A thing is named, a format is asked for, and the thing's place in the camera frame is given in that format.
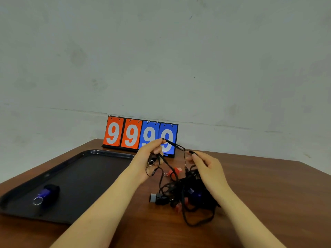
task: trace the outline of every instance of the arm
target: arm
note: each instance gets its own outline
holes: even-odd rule
[[[206,188],[229,217],[244,247],[285,248],[231,190],[218,159],[195,152],[197,155],[187,153],[187,161],[196,164]]]
[[[51,246],[51,248],[108,248],[126,207],[147,178],[146,166],[151,152],[162,153],[162,139],[143,146],[130,165],[94,204],[86,210]],[[148,167],[150,174],[155,167]]]

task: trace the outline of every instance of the white digit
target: white digit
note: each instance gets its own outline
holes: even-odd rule
[[[168,138],[168,140],[170,141],[170,142],[173,142],[173,134],[172,134],[172,131],[171,130],[169,130],[169,129],[165,129],[162,133],[161,133],[161,138],[166,138],[166,134],[169,134],[169,138]],[[164,146],[162,146],[162,151],[163,152],[167,152],[167,151],[169,151],[170,149],[171,149],[171,144],[170,143],[167,143],[168,145],[165,147],[165,145]]]
[[[135,126],[134,124],[129,125],[129,127],[127,127],[126,129],[126,136],[128,139],[132,139],[132,141],[130,142],[129,140],[125,140],[125,144],[128,147],[133,146],[138,138],[138,127]]]
[[[153,141],[155,140],[155,129],[153,127],[147,127],[145,130],[144,130],[144,140],[146,142],[148,141]]]
[[[118,123],[111,123],[108,127],[108,135],[110,137],[113,137],[113,139],[111,139],[110,137],[106,138],[107,143],[109,144],[113,144],[116,142],[117,138],[118,138],[118,134],[119,134],[119,125]]]

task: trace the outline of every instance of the scoreboard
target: scoreboard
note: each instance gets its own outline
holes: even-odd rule
[[[158,138],[176,143],[178,124],[108,116],[102,147],[137,152],[142,146]],[[162,144],[165,156],[174,157],[175,147]]]

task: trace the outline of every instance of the person's right hand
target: person's right hand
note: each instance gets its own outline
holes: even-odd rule
[[[219,160],[200,151],[194,152],[197,155],[186,151],[186,161],[197,166],[200,177],[211,195],[215,198],[220,193],[231,191]]]

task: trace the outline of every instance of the number card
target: number card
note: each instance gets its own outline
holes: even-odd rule
[[[159,136],[160,123],[143,121],[141,128],[139,149]]]
[[[164,138],[167,139],[173,143],[176,143],[177,141],[177,124],[167,124],[167,123],[161,123],[160,129],[159,129],[159,137],[158,138]],[[169,143],[162,144],[162,151],[165,155],[173,155],[175,153],[175,147],[172,146]]]
[[[121,141],[124,118],[108,116],[103,144],[119,146]]]
[[[126,119],[121,146],[124,148],[138,149],[142,120]]]

